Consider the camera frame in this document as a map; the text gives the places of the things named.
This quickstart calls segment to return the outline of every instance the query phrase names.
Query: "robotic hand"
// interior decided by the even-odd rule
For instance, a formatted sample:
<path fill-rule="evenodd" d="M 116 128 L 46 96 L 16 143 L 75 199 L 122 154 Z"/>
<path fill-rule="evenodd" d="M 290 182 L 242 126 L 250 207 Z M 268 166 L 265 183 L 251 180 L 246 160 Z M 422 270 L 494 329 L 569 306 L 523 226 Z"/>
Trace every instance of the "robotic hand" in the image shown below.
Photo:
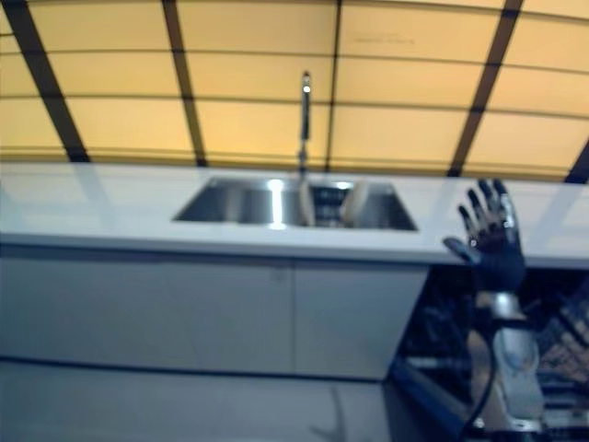
<path fill-rule="evenodd" d="M 475 269 L 481 291 L 515 292 L 525 277 L 525 261 L 519 241 L 519 230 L 514 205 L 499 180 L 479 180 L 487 210 L 480 204 L 474 190 L 468 199 L 476 222 L 464 205 L 458 206 L 468 234 L 468 244 L 458 238 L 445 238 L 444 244 Z"/>
<path fill-rule="evenodd" d="M 476 221 L 458 206 L 468 243 L 445 238 L 444 244 L 474 270 L 477 284 L 476 314 L 487 324 L 468 335 L 472 360 L 471 395 L 475 407 L 460 438 L 479 418 L 493 441 L 546 440 L 542 436 L 544 410 L 536 370 L 538 349 L 515 294 L 525 278 L 525 259 L 519 240 L 514 205 L 499 180 L 492 188 L 485 180 L 468 199 Z"/>

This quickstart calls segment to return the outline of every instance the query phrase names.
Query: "floor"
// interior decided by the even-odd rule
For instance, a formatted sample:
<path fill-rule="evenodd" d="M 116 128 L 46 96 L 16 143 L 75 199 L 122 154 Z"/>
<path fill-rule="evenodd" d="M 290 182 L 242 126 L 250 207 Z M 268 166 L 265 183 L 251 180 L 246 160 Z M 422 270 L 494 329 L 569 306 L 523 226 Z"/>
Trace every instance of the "floor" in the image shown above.
<path fill-rule="evenodd" d="M 386 390 L 376 383 L 1 363 L 0 440 L 427 440 L 400 395 Z"/>

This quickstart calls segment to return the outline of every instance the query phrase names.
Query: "cable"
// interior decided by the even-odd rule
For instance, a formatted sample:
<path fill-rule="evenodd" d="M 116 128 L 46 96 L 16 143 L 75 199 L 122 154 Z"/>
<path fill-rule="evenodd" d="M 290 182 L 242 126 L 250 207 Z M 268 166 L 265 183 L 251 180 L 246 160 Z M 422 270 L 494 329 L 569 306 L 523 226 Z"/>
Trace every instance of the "cable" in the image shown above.
<path fill-rule="evenodd" d="M 487 403 L 487 400 L 489 399 L 489 396 L 491 395 L 491 388 L 493 386 L 493 381 L 495 379 L 495 373 L 497 371 L 497 361 L 495 360 L 495 354 L 492 351 L 492 347 L 489 344 L 489 342 L 486 339 L 484 339 L 482 334 L 480 334 L 480 336 L 483 338 L 482 341 L 485 343 L 485 345 L 487 345 L 487 350 L 489 351 L 489 358 L 491 360 L 491 368 L 489 370 L 489 379 L 487 380 L 487 385 L 485 385 L 485 389 L 483 390 L 482 394 L 480 395 L 479 403 L 477 403 L 477 406 L 470 414 L 470 417 L 467 419 L 467 421 L 462 426 L 462 430 L 460 430 L 460 434 L 458 435 L 458 439 L 456 440 L 457 442 L 462 442 L 462 441 L 466 440 L 468 430 L 475 422 L 475 419 L 477 419 L 477 417 L 479 417 L 480 412 L 482 411 L 483 407 Z"/>

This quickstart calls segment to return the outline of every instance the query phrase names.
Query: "kitchen counter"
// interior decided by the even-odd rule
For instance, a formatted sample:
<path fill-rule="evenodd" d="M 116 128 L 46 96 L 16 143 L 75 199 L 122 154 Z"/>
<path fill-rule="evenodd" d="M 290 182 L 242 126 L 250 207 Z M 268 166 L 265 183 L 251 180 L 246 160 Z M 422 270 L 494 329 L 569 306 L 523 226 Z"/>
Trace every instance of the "kitchen counter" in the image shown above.
<path fill-rule="evenodd" d="M 476 185 L 472 179 L 330 174 L 390 181 L 419 230 L 272 230 L 173 218 L 212 176 L 279 179 L 294 172 L 72 163 L 3 163 L 0 172 L 3 244 L 378 262 L 458 263 L 441 241 L 463 236 L 456 206 Z M 589 186 L 506 185 L 528 264 L 589 269 Z"/>

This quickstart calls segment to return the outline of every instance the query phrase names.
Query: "cabinet door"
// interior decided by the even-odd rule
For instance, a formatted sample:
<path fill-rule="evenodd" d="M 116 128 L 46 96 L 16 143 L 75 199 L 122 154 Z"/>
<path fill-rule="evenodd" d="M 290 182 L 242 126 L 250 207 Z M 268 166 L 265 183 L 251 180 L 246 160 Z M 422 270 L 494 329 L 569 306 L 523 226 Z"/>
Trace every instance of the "cabinet door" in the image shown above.
<path fill-rule="evenodd" d="M 422 290 L 426 267 L 295 267 L 298 374 L 382 379 Z"/>
<path fill-rule="evenodd" d="M 165 274 L 200 369 L 292 372 L 288 263 L 176 259 Z"/>
<path fill-rule="evenodd" d="M 2 355 L 125 366 L 195 366 L 156 261 L 106 251 L 6 252 Z"/>

